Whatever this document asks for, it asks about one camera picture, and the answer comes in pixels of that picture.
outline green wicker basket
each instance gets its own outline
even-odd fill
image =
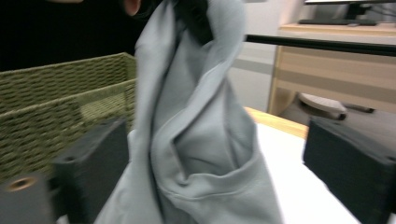
[[[92,126],[134,118],[135,59],[125,53],[0,73],[0,183],[51,160]]]

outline wooden shelf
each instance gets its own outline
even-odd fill
[[[377,26],[306,25],[293,23],[282,25],[279,30],[335,35],[376,35],[394,37],[396,36],[396,23],[379,23]]]

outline white tabletop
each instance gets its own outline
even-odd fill
[[[257,127],[285,224],[359,223],[304,166],[303,138],[262,124]],[[394,215],[389,223],[396,224]]]

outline dark background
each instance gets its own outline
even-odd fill
[[[118,0],[1,0],[0,71],[119,52],[134,55],[145,24],[127,16]]]

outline gray hoodie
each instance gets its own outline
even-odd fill
[[[163,0],[136,43],[131,160],[96,223],[282,223],[256,139],[227,72],[245,27],[240,0],[208,0],[200,46]]]

